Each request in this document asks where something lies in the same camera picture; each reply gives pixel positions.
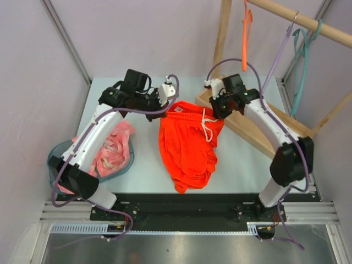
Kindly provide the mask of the orange shorts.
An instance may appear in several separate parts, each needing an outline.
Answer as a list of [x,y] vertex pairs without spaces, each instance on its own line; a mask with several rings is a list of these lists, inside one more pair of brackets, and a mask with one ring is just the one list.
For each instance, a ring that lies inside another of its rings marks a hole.
[[215,148],[224,120],[213,110],[185,101],[176,102],[161,119],[159,151],[175,190],[204,188],[216,170]]

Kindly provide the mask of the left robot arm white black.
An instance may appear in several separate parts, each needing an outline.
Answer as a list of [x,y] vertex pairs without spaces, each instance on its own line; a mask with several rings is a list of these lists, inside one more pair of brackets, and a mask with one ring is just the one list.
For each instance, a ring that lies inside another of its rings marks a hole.
[[89,171],[105,139],[128,113],[144,114],[149,121],[166,116],[179,95],[179,80],[176,75],[169,74],[159,87],[152,87],[151,83],[148,74],[128,69],[124,80],[103,91],[92,118],[71,146],[61,156],[50,157],[48,167],[54,175],[51,192],[54,207],[65,205],[55,201],[56,190],[62,186],[75,198],[102,208],[108,219],[114,220],[121,215],[122,207],[116,203],[115,194]]

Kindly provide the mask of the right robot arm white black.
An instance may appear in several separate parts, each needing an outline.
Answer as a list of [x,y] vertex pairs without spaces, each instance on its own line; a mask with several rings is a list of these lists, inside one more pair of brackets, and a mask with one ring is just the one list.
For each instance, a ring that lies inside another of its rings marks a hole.
[[271,178],[254,202],[254,215],[268,220],[299,181],[308,181],[313,168],[314,142],[291,130],[272,111],[257,89],[247,89],[239,74],[205,81],[209,102],[216,119],[234,111],[250,119],[268,139],[275,151],[269,168]]

